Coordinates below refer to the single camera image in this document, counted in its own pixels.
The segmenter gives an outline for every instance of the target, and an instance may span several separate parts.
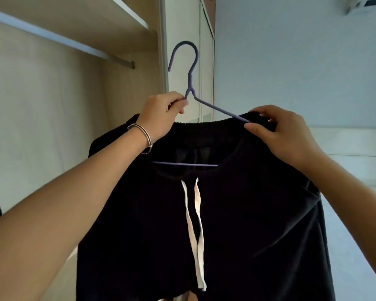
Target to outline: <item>clothes hanger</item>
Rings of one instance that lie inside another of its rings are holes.
[[[204,104],[205,106],[208,106],[216,111],[219,111],[219,112],[222,112],[228,116],[231,116],[231,117],[234,117],[240,121],[243,121],[245,123],[247,122],[250,122],[249,120],[241,117],[241,116],[238,116],[238,115],[234,115],[228,111],[225,111],[217,106],[214,106],[206,101],[203,101],[201,99],[199,99],[197,96],[196,96],[196,92],[195,92],[195,89],[192,85],[192,73],[195,69],[195,66],[196,64],[198,63],[198,59],[199,59],[199,51],[198,51],[198,48],[196,47],[196,45],[194,43],[192,43],[191,41],[182,41],[180,43],[178,43],[172,54],[171,54],[171,59],[170,59],[170,64],[168,65],[168,71],[170,72],[171,71],[171,66],[173,65],[173,61],[174,61],[174,56],[175,56],[175,52],[182,46],[182,45],[190,45],[193,47],[193,49],[195,50],[195,61],[194,63],[192,64],[189,72],[188,72],[188,89],[186,90],[185,92],[185,98],[184,99],[187,99],[189,93],[191,92],[192,95],[194,96],[195,100],[196,101],[199,101],[199,103],[201,104]],[[153,162],[154,164],[160,164],[160,165],[171,165],[171,166],[191,166],[191,167],[217,167],[218,165],[204,165],[204,164],[184,164],[184,163],[179,163],[179,162]]]

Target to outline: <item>forearm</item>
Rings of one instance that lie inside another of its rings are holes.
[[[302,172],[329,201],[376,273],[376,193],[327,155],[309,160]]]
[[[132,129],[0,218],[0,300],[37,300],[146,146]]]

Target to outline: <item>air conditioner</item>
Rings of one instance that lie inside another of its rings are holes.
[[[347,14],[376,8],[376,0],[348,0]]]

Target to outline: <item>person's right arm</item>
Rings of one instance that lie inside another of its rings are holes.
[[[245,128],[320,189],[376,273],[376,192],[323,153],[301,116],[276,106],[253,111],[276,121],[276,131],[253,123]]]

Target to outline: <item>wooden wardrobe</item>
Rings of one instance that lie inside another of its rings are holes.
[[[0,206],[88,156],[149,95],[194,87],[213,102],[214,31],[203,0],[0,0]],[[177,121],[212,120],[190,100]]]

